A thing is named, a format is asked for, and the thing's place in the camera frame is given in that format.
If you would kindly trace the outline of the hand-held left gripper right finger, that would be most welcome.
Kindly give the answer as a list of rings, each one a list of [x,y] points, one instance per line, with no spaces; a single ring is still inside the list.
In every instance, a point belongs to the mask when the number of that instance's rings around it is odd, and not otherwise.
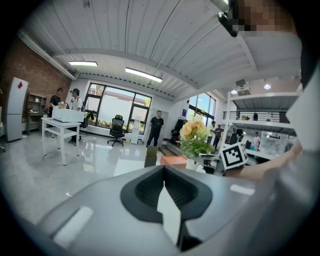
[[[165,188],[179,210],[175,253],[163,256],[241,256],[233,221],[256,184],[175,166],[163,168]]]

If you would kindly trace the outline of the yellow pink flowers bouquet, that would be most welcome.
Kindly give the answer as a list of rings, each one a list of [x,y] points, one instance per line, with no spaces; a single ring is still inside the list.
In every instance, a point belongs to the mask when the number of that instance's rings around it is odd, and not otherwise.
[[[188,120],[180,129],[180,149],[187,157],[198,158],[200,154],[208,155],[215,148],[207,143],[207,138],[211,135],[210,128],[206,127],[200,116]]]

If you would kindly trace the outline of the white ceramic vase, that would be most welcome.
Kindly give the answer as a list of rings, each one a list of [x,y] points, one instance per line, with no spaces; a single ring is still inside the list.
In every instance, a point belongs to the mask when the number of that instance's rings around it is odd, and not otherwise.
[[[200,165],[193,159],[188,159],[186,161],[186,169],[196,171]]]

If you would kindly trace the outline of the tall side window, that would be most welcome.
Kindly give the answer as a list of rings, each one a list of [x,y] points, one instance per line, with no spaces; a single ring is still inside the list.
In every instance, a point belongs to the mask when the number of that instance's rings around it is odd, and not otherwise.
[[[194,117],[201,117],[206,127],[212,124],[215,119],[216,100],[207,93],[192,96],[189,99],[189,108],[186,119],[192,120]]]

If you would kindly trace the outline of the orange rectangular box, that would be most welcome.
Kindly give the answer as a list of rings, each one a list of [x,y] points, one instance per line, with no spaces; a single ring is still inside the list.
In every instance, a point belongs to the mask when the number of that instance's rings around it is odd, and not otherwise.
[[[185,168],[187,165],[187,158],[185,156],[162,156],[159,164],[162,166],[177,166]]]

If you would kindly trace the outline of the clothes rack with garments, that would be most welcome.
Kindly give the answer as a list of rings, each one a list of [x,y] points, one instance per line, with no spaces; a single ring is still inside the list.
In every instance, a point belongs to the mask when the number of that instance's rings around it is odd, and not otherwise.
[[[174,129],[171,130],[171,139],[170,139],[170,142],[172,144],[177,144],[178,141],[180,140],[180,131],[182,129],[182,127],[186,124],[186,119],[185,118],[182,118],[182,117],[179,117],[176,124],[175,124],[175,127]]]

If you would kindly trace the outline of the wooden steps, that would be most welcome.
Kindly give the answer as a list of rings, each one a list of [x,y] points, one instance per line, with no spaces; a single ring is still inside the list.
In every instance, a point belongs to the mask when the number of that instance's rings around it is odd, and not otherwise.
[[[164,156],[167,156],[167,157],[182,155],[181,152],[178,150],[178,148],[171,144],[161,145],[158,149]]]

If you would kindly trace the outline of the dark brown holder box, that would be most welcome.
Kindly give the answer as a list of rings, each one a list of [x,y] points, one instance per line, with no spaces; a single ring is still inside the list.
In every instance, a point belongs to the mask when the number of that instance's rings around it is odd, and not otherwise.
[[[156,146],[149,145],[146,148],[146,156],[145,156],[145,161],[144,161],[144,167],[145,168],[156,165],[156,163],[157,163],[157,152],[158,152],[158,148]]]

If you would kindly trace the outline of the black office chair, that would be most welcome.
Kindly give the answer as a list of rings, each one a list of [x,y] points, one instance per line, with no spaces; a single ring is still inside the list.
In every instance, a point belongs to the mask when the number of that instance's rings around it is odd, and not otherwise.
[[[116,115],[112,119],[112,128],[109,132],[109,134],[113,137],[113,139],[108,140],[107,143],[109,144],[112,142],[112,147],[116,144],[119,143],[122,146],[124,146],[124,142],[122,138],[125,137],[125,134],[128,133],[126,129],[124,129],[124,120],[122,115]]]

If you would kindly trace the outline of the white water dispenser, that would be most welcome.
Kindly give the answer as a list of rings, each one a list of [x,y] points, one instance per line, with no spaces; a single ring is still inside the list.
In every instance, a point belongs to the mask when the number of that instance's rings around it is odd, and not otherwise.
[[[131,139],[130,143],[137,145],[139,140],[139,133],[140,133],[140,120],[135,119],[133,122],[132,132],[131,132]]]

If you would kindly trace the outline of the white side table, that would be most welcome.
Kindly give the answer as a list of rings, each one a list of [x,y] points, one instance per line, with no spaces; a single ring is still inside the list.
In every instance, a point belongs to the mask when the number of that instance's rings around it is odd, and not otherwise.
[[[42,148],[43,155],[47,155],[46,143],[45,143],[45,132],[57,135],[58,146],[60,149],[61,159],[63,166],[67,165],[66,153],[65,153],[65,139],[76,136],[76,155],[80,155],[80,123],[79,122],[60,122],[53,119],[52,117],[42,117],[41,118],[41,135],[42,135]]]

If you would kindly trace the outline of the large white flat box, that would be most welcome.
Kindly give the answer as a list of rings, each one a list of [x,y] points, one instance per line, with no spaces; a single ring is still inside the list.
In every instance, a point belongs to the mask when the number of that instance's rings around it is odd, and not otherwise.
[[[81,123],[85,118],[85,113],[82,111],[55,107],[52,110],[52,118],[63,123]]]

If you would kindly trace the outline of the large black framed window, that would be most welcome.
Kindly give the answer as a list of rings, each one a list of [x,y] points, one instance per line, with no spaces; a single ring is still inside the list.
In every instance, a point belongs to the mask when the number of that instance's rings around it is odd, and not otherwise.
[[[85,97],[85,115],[91,126],[111,129],[117,115],[124,120],[123,129],[131,133],[136,117],[140,118],[139,133],[143,135],[152,98],[136,92],[91,83]]]

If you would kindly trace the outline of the wooden desk cabinet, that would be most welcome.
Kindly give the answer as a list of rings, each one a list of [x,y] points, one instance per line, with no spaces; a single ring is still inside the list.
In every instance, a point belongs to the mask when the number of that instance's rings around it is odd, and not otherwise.
[[[31,131],[39,131],[42,128],[42,118],[49,114],[46,103],[46,96],[31,92],[28,94],[25,121],[26,135],[29,136]]]

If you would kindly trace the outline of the white refrigerator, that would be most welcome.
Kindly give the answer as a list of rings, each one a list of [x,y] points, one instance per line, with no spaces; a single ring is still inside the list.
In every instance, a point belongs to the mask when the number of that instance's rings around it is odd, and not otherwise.
[[[22,138],[22,118],[28,84],[27,81],[17,77],[14,77],[12,80],[5,119],[8,142],[20,140]]]

